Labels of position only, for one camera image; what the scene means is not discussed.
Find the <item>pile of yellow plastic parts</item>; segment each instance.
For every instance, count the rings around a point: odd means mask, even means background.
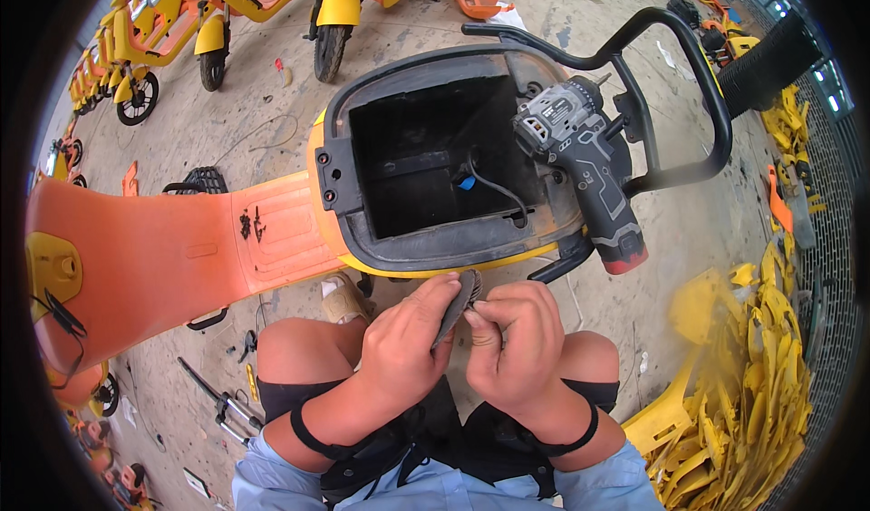
[[[782,242],[784,253],[768,244],[759,278],[751,263],[734,266],[730,282],[712,268],[673,298],[668,318],[691,353],[623,425],[666,509],[755,509],[804,450],[810,373],[787,299],[794,239]]]
[[[787,173],[789,166],[794,166],[795,177],[804,183],[807,191],[807,203],[810,204],[810,213],[826,209],[825,204],[813,205],[820,200],[812,180],[810,169],[810,157],[807,152],[809,132],[807,130],[807,113],[810,103],[804,101],[798,105],[796,96],[798,87],[789,85],[780,95],[773,99],[773,106],[767,111],[761,112],[761,121],[764,123],[767,133],[776,141],[781,158],[777,163],[779,180],[784,186],[794,186],[794,180]]]

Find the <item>human hand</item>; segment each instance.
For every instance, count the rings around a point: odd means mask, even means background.
[[[464,316],[472,326],[468,384],[520,423],[546,410],[542,404],[565,386],[556,374],[565,331],[546,285],[523,280],[495,287]]]
[[[431,345],[461,288],[458,277],[455,272],[432,277],[365,331],[362,367],[354,378],[387,419],[424,398],[447,369],[453,330],[434,350]]]

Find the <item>foot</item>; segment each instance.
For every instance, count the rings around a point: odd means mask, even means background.
[[[357,288],[344,272],[323,279],[320,288],[323,292],[320,305],[330,322],[347,324],[357,317],[362,317],[366,324],[371,322]]]

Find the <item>gray power drill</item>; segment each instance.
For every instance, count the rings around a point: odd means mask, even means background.
[[[610,168],[619,135],[608,129],[594,83],[576,75],[519,106],[512,119],[517,143],[532,158],[565,169],[596,250],[611,275],[639,266],[649,255],[638,219]]]

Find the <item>sanding disc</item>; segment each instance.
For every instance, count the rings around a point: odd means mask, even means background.
[[[474,300],[478,299],[484,288],[484,278],[477,269],[466,269],[459,274],[459,284],[462,285],[462,288],[459,290],[459,294],[456,294],[456,297],[450,302],[450,305],[447,306],[444,318],[441,319],[438,335],[435,337],[435,343],[432,343],[432,348],[437,347],[447,335],[447,332],[450,331],[450,328],[453,328],[453,325],[459,321],[462,311],[468,309]]]

